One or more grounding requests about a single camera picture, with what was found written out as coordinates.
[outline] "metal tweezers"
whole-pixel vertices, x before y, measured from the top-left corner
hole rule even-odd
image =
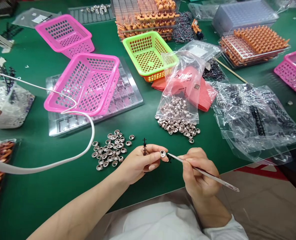
[[[183,160],[181,158],[178,158],[177,156],[175,156],[175,155],[173,155],[171,153],[168,153],[168,155],[172,156],[173,158],[177,159],[180,162],[183,162]],[[205,175],[205,176],[207,176],[207,177],[221,183],[222,185],[224,185],[224,186],[226,186],[226,187],[228,187],[228,188],[230,188],[230,189],[232,189],[232,190],[234,190],[236,192],[240,192],[239,188],[236,188],[235,186],[231,185],[230,183],[227,183],[224,180],[221,180],[220,178],[217,178],[214,175],[212,175],[210,173],[207,173],[207,172],[205,172],[204,170],[202,170],[200,168],[197,168],[197,167],[194,167],[194,166],[192,166],[192,168],[197,170],[198,172],[202,173],[203,175]]]

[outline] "left hand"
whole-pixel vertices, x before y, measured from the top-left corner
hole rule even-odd
[[[114,171],[114,174],[118,174],[127,184],[134,184],[146,172],[151,172],[159,167],[161,150],[168,152],[168,149],[154,144],[147,144],[145,150],[146,155],[144,155],[143,146],[136,147]],[[164,157],[162,161],[168,162],[168,157]]]

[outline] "white cable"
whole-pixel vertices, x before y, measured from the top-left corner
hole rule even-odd
[[[67,95],[64,95],[62,93],[59,93],[59,92],[56,92],[56,91],[53,91],[53,90],[49,90],[49,89],[46,89],[46,88],[43,88],[43,87],[39,87],[39,86],[36,86],[34,84],[25,82],[25,81],[23,81],[23,80],[21,80],[19,78],[10,77],[10,76],[5,75],[5,74],[2,74],[2,73],[0,73],[0,76],[7,77],[7,78],[10,78],[10,79],[19,81],[19,82],[23,82],[23,83],[26,83],[28,85],[31,85],[31,86],[34,86],[34,87],[37,87],[37,88],[41,88],[41,89],[46,90],[46,91],[58,93],[60,95],[63,95],[65,97],[71,99],[74,102],[74,106],[72,106],[72,107],[64,110],[63,112],[61,112],[61,114],[65,114],[65,113],[78,113],[78,114],[82,114],[82,115],[86,116],[89,119],[89,122],[91,124],[91,129],[92,129],[91,139],[90,139],[90,142],[89,142],[87,148],[82,153],[80,153],[80,154],[78,154],[78,155],[76,155],[74,157],[67,158],[65,160],[61,160],[59,162],[52,163],[52,164],[49,164],[49,165],[46,165],[46,166],[43,166],[43,167],[37,167],[37,168],[20,168],[20,167],[15,167],[15,166],[12,166],[12,165],[9,165],[9,164],[0,162],[0,171],[1,172],[12,173],[12,174],[31,174],[31,173],[42,172],[42,171],[48,170],[50,168],[54,168],[56,166],[59,166],[61,164],[64,164],[64,163],[73,161],[73,160],[81,157],[82,155],[84,155],[91,148],[92,142],[93,142],[93,139],[94,139],[94,124],[93,124],[93,121],[92,121],[91,117],[89,115],[85,114],[85,113],[78,112],[78,111],[69,111],[69,110],[71,110],[72,108],[74,108],[77,105],[77,102],[74,99],[72,99],[71,97],[69,97]]]

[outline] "white sleeve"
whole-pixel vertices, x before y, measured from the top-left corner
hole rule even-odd
[[[205,228],[204,234],[210,240],[249,240],[244,228],[235,220],[233,215],[226,226]]]

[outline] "green table surface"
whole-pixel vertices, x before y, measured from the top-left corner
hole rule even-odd
[[[68,7],[87,6],[93,1],[38,1],[20,2],[16,14],[31,7],[62,13],[68,12]],[[187,11],[187,3],[182,2],[180,11]],[[6,22],[12,19],[0,20],[0,33],[5,29]],[[207,38],[207,42],[218,44],[218,35],[211,27],[211,22],[199,22],[199,26]],[[120,129],[124,136],[135,135],[135,140],[128,152],[135,146],[148,143],[159,144],[169,149],[175,155],[181,155],[191,147],[202,147],[217,166],[220,173],[245,166],[250,162],[236,158],[222,139],[219,127],[214,118],[214,112],[199,112],[201,134],[197,135],[192,145],[182,134],[170,136],[161,129],[154,115],[161,97],[161,92],[154,90],[151,84],[144,81],[137,73],[126,50],[116,33],[114,21],[86,25],[92,33],[95,53],[124,57],[135,82],[142,94],[144,104],[136,109],[122,113],[95,125],[95,140],[103,143],[108,133]],[[273,29],[288,39],[296,51],[296,9],[281,13]],[[56,53],[48,46],[41,36],[31,28],[14,37],[15,45],[8,54],[1,54],[17,71],[17,76],[30,83],[45,86],[45,79],[63,72],[69,59]],[[182,44],[170,42],[173,50]],[[282,61],[279,57],[269,63],[237,70],[249,83],[255,86],[268,85],[285,106],[289,115],[296,122],[296,93],[273,74],[273,69]],[[232,83],[241,83],[234,75],[224,70]],[[36,96],[33,106],[18,129],[0,130],[0,139],[22,139],[12,164],[20,167],[39,167],[71,156],[84,150],[89,142],[91,129],[87,128],[65,138],[49,137],[48,114],[43,108],[46,92],[25,84],[20,84]],[[291,100],[292,106],[286,105]],[[104,171],[96,171],[97,161],[91,157],[92,150],[81,158],[45,172],[31,175],[7,174],[6,182],[0,196],[0,239],[15,240],[27,238],[46,219],[66,203],[98,184],[113,171],[108,167]],[[123,196],[114,204],[110,211],[120,209],[167,192],[184,187],[182,180],[182,164],[172,161],[162,163],[158,169],[148,173],[139,182],[129,187]]]

